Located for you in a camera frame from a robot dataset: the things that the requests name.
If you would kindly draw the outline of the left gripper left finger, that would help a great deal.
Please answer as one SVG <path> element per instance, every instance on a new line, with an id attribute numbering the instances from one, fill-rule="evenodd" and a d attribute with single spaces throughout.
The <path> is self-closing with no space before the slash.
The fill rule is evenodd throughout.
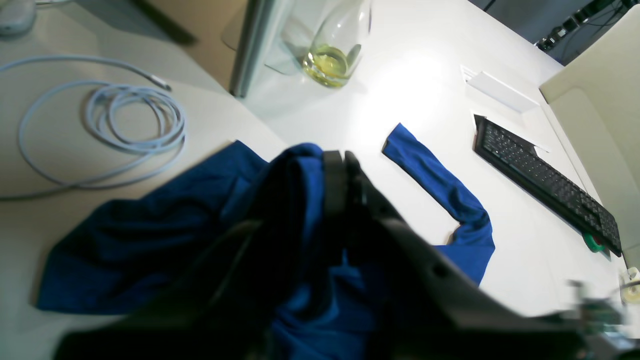
<path id="1" fill-rule="evenodd" d="M 128 313 L 96 330 L 69 333 L 57 360 L 196 360 L 266 357 L 280 360 L 343 360 L 345 322 L 327 264 L 322 222 L 326 180 L 343 175 L 339 152 L 286 150 L 263 164 L 251 186 L 228 199 L 224 214 L 194 230 L 186 205 L 214 198 L 215 162 L 239 160 L 249 151 L 224 151 L 189 170 L 140 203 L 154 215 L 130 215 L 98 235 L 91 215 L 80 229 L 93 231 L 96 246 L 80 249 L 77 233 L 54 251 L 93 261 L 89 275 L 103 292 L 73 294 L 83 304 L 60 309 Z"/>

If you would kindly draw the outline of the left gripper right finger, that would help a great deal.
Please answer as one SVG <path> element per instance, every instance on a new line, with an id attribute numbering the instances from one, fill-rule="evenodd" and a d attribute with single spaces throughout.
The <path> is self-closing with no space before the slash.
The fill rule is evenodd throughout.
<path id="1" fill-rule="evenodd" d="M 366 360 L 583 360 L 576 324 L 498 303 L 428 244 L 345 153 L 347 259 L 381 292 Z"/>

